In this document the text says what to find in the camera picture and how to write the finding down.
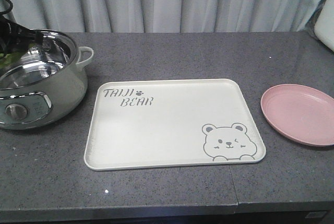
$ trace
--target granite countertop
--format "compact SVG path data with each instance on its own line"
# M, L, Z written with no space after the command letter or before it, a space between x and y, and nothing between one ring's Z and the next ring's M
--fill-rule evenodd
M87 94L51 125L0 129L0 221L334 209L334 147L286 139L260 108L261 95L283 83L334 97L334 53L306 32L69 35L96 53L86 67ZM100 85L206 78L239 84L266 145L261 162L103 172L85 165Z

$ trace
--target curtain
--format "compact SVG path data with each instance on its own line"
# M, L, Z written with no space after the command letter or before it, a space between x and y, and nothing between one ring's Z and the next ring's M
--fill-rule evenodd
M12 18L63 32L300 31L321 0L11 0Z

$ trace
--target tray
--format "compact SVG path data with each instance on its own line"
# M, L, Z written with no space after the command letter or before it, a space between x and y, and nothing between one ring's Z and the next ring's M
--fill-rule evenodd
M123 81L98 89L84 159L115 170L254 163L265 153L232 80Z
M311 87L281 84L261 98L269 124L286 138L308 146L334 145L334 99Z

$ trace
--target pot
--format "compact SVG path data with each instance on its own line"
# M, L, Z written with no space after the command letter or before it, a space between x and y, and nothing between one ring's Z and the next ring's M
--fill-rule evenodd
M87 91L84 67L94 51L64 33L38 30L35 45L20 60L0 69L0 127L29 129L54 122L72 111Z

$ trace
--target bear illustration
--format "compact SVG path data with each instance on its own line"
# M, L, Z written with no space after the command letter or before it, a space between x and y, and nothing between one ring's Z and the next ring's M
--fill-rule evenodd
M257 146L248 137L245 125L234 123L231 127L215 127L206 124L202 131L206 135L204 152L213 161L254 160Z

